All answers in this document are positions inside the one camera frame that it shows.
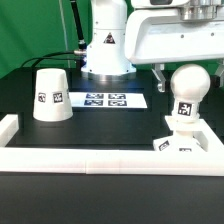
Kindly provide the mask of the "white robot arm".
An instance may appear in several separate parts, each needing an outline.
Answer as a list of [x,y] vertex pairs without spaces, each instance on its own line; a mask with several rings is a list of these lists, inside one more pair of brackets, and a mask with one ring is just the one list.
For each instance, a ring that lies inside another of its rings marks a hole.
[[85,77],[107,81],[132,76],[150,64],[158,90],[166,90],[167,63],[218,59],[216,85],[224,85],[224,0],[91,0],[93,32]]

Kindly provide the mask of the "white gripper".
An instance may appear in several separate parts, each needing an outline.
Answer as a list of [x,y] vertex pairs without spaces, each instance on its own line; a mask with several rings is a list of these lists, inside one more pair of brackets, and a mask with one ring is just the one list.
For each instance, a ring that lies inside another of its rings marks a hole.
[[[153,64],[159,92],[166,90],[164,64],[224,58],[224,0],[131,0],[125,56]],[[215,75],[224,79],[224,60]]]

